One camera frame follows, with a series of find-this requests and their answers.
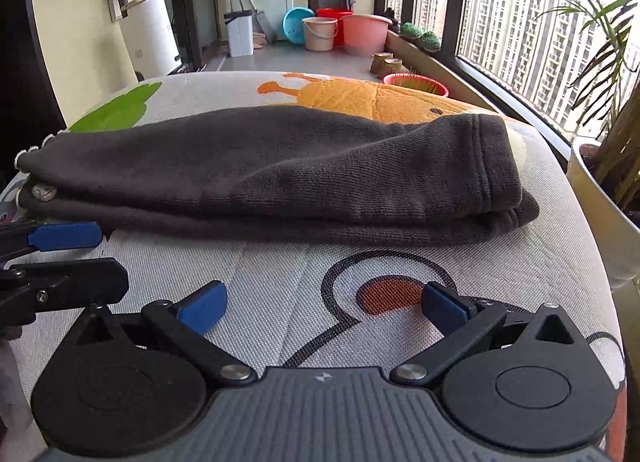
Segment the mop bucket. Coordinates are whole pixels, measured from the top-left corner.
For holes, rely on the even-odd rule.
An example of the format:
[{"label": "mop bucket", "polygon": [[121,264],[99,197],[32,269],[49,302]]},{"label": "mop bucket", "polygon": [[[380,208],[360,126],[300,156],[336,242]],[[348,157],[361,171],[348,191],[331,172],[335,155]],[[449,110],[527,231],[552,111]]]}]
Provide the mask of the mop bucket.
[{"label": "mop bucket", "polygon": [[328,17],[303,18],[305,47],[309,51],[331,51],[338,34],[338,19]]}]

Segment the red bucket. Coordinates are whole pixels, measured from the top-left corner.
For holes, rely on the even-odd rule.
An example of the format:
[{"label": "red bucket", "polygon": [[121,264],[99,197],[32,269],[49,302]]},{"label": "red bucket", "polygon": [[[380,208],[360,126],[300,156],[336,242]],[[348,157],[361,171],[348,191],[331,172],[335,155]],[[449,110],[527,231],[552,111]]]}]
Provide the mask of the red bucket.
[{"label": "red bucket", "polygon": [[316,14],[319,17],[337,18],[338,19],[338,34],[334,38],[334,47],[344,45],[344,30],[342,28],[342,17],[347,15],[353,15],[353,11],[345,11],[342,9],[334,8],[318,8]]}]

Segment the orange cartoon character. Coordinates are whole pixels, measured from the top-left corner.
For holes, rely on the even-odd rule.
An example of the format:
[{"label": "orange cartoon character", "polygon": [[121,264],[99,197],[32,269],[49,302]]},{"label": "orange cartoon character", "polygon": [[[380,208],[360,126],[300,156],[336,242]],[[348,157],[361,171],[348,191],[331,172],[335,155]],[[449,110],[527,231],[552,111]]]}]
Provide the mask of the orange cartoon character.
[{"label": "orange cartoon character", "polygon": [[288,94],[296,99],[293,104],[383,123],[424,123],[441,115],[478,110],[462,101],[383,83],[345,78],[324,80],[297,72],[283,74],[283,78],[300,78],[308,83],[296,89],[268,81],[258,87],[258,94]]}]

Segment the broom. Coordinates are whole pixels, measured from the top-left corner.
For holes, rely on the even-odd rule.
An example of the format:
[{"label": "broom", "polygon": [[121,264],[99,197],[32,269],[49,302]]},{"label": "broom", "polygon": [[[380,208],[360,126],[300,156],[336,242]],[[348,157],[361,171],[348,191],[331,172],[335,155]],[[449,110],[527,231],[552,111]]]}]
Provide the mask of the broom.
[{"label": "broom", "polygon": [[258,8],[255,6],[254,0],[249,0],[249,4],[251,4],[252,9],[254,10],[255,20],[258,22],[258,25],[264,33],[267,42],[272,44],[276,41],[276,32],[271,27],[271,24],[267,19],[267,15],[264,13],[264,11],[258,11]]}]

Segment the ironing board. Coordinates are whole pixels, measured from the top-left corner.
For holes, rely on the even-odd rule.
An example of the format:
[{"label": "ironing board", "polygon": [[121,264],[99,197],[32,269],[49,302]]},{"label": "ironing board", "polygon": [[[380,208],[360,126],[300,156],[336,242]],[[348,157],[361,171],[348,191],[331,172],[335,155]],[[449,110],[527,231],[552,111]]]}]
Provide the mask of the ironing board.
[{"label": "ironing board", "polygon": [[[115,94],[71,129],[120,128],[221,108],[280,103],[403,122],[466,110],[486,112],[449,99],[406,98],[403,90],[395,88],[393,94],[393,88],[380,88],[279,72],[170,76]],[[430,280],[471,299],[500,301],[512,311],[534,312],[542,302],[554,301],[564,306],[588,339],[618,391],[616,417],[603,447],[622,460],[625,365],[596,244],[542,137],[526,124],[506,124],[523,187],[538,201],[540,217],[488,243],[376,248],[197,241],[115,230],[92,250],[32,253],[18,262],[116,258],[130,280],[126,297],[113,306],[117,312],[135,312],[160,298],[177,301],[210,280],[222,280],[228,287],[228,311],[206,337],[258,372],[273,365],[379,365],[388,373],[442,337],[418,304],[418,287]],[[4,221],[20,216],[15,195],[23,182],[24,175],[18,174],[0,196]],[[369,291],[366,298],[361,297],[363,291]],[[27,396],[78,314],[39,315],[11,343]],[[347,315],[354,318],[351,325],[344,319]]]}]

